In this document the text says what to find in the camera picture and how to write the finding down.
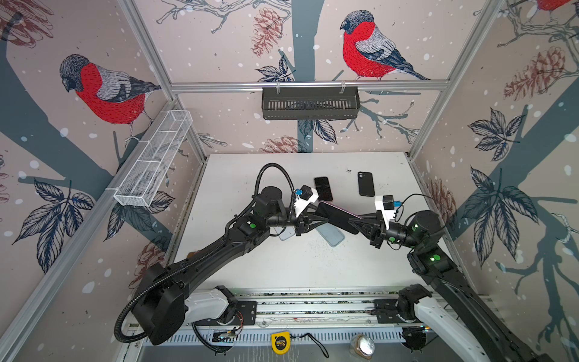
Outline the light blue phone case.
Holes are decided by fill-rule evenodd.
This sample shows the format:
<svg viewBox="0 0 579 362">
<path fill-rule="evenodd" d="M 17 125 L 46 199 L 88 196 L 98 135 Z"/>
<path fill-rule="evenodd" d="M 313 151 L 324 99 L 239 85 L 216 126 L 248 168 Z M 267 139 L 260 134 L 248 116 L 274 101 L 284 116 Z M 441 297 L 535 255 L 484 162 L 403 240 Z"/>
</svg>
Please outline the light blue phone case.
<svg viewBox="0 0 579 362">
<path fill-rule="evenodd" d="M 318 226 L 316 231 L 330 247 L 337 247 L 345 240 L 345 235 L 342 231 L 329 223 Z"/>
</svg>

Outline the black screen phone purple case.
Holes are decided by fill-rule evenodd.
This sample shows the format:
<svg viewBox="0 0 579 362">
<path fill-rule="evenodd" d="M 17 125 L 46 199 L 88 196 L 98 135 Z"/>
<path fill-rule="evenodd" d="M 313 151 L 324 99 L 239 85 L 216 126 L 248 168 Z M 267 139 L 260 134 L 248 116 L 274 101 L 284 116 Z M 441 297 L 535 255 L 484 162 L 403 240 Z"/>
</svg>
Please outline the black screen phone purple case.
<svg viewBox="0 0 579 362">
<path fill-rule="evenodd" d="M 341 208 L 338 208 L 335 205 L 329 204 L 327 202 L 320 202 L 317 206 L 315 214 L 319 217 L 327 219 L 327 223 L 343 231 L 349 232 L 352 235 L 357 235 L 359 233 L 359 230 L 351 225 L 350 219 L 359 220 L 360 217 Z"/>
</svg>

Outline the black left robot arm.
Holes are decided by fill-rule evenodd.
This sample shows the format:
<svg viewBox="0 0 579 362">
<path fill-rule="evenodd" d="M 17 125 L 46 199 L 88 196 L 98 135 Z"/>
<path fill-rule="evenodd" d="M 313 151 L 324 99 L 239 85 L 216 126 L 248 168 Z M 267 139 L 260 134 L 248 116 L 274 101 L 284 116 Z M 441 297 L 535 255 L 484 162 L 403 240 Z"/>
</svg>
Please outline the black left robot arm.
<svg viewBox="0 0 579 362">
<path fill-rule="evenodd" d="M 115 322 L 113 334 L 117 341 L 132 343 L 147 338 L 153 345 L 160 345 L 196 310 L 186 301 L 194 291 L 222 267 L 271 237 L 271 229 L 291 226 L 296 235 L 301 235 L 327 222 L 309 211 L 319 198 L 316 189 L 307 185 L 292 187 L 290 205 L 285 206 L 278 188 L 261 188 L 262 177 L 270 168 L 291 180 L 280 164 L 266 164 L 257 175 L 249 204 L 226 223 L 221 237 L 191 257 L 167 267 L 156 263 L 146 270 L 135 297 Z"/>
</svg>

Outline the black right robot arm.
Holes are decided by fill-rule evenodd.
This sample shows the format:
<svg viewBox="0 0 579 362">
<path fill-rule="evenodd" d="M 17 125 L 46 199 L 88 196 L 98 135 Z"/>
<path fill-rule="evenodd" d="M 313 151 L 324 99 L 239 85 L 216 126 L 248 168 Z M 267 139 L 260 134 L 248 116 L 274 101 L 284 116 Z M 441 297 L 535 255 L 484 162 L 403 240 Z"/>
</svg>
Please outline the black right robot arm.
<svg viewBox="0 0 579 362">
<path fill-rule="evenodd" d="M 501 321 L 439 247 L 438 215 L 419 211 L 409 223 L 400 224 L 390 199 L 377 198 L 375 214 L 350 217 L 348 224 L 376 248 L 384 243 L 408 248 L 408 262 L 424 283 L 399 292 L 399 316 L 430 327 L 464 361 L 550 361 Z"/>
</svg>

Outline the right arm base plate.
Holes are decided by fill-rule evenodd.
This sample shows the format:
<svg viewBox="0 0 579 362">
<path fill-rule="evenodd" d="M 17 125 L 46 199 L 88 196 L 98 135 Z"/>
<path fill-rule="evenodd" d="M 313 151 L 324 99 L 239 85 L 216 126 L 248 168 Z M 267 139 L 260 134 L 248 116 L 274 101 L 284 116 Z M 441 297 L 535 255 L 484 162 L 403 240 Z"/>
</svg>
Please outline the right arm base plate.
<svg viewBox="0 0 579 362">
<path fill-rule="evenodd" d="M 412 324 L 421 323 L 416 309 L 420 303 L 436 302 L 432 298 L 410 300 L 405 297 L 374 300 L 370 314 L 377 317 L 379 324 Z"/>
</svg>

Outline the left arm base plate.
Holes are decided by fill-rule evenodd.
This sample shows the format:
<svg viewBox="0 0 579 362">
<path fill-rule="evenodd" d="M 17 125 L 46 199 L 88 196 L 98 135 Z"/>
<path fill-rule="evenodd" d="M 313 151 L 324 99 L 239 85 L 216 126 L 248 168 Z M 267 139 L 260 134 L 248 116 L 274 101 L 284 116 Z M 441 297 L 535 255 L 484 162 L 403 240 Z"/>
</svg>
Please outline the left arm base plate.
<svg viewBox="0 0 579 362">
<path fill-rule="evenodd" d="M 256 324 L 257 301 L 237 302 L 236 309 L 227 308 L 224 314 L 217 319 L 203 319 L 196 321 L 197 326 L 253 326 Z"/>
</svg>

